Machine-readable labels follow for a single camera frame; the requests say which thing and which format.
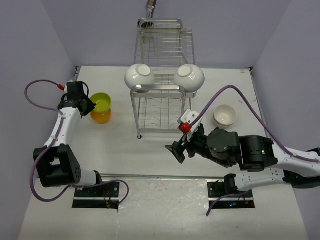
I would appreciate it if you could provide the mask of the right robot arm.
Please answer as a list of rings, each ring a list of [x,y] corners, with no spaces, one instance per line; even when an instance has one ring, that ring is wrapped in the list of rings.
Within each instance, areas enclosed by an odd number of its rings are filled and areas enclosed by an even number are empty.
[[[180,164],[186,159],[199,155],[224,168],[239,166],[240,173],[224,176],[223,183],[216,189],[220,194],[233,197],[254,188],[276,184],[288,184],[294,189],[311,189],[320,185],[320,150],[315,148],[302,152],[308,162],[290,156],[271,139],[258,136],[239,136],[215,128],[205,135],[203,126],[191,138],[184,134],[179,141],[166,145]]]

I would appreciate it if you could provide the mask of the green bowl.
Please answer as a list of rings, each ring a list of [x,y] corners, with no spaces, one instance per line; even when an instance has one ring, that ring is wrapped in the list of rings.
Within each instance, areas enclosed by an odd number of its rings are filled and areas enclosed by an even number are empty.
[[[90,97],[90,100],[95,104],[93,111],[98,114],[104,114],[111,108],[112,99],[107,93],[95,93]]]

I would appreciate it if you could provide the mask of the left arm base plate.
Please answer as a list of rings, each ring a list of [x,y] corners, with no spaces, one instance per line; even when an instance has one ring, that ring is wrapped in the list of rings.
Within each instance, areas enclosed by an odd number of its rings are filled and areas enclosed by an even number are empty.
[[[73,209],[119,209],[120,183],[112,182],[100,187],[76,189]]]

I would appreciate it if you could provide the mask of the orange bowl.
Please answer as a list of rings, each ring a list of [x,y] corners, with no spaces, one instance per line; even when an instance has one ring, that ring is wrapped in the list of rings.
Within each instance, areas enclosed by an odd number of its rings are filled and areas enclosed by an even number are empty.
[[[90,113],[90,117],[98,124],[105,124],[107,123],[112,116],[112,110],[108,110],[105,113],[97,113],[95,111],[92,111]]]

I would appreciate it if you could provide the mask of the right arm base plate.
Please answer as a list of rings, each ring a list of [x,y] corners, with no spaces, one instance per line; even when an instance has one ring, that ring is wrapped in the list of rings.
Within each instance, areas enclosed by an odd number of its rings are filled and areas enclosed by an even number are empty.
[[[211,206],[218,198],[227,195],[224,182],[221,179],[207,182],[208,205]],[[227,196],[219,200],[213,210],[231,209],[255,209],[254,196],[252,190],[241,196]]]

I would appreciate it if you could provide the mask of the small white bowl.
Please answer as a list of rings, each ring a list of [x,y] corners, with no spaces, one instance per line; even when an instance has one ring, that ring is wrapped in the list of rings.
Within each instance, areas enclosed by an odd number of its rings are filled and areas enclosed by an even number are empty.
[[[215,108],[214,112],[213,112],[213,118],[217,118],[217,119],[236,119],[237,120],[237,112],[236,110],[227,104],[223,104],[223,105],[219,105]]]

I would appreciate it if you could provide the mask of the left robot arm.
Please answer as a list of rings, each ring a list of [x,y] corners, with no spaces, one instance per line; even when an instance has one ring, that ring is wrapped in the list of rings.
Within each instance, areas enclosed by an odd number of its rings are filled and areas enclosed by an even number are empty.
[[[65,85],[66,93],[56,108],[58,117],[52,134],[43,147],[33,151],[33,159],[43,187],[86,186],[87,192],[97,197],[104,190],[99,172],[82,169],[71,149],[80,120],[96,106],[89,98],[89,91],[84,90],[87,87],[82,81]]]

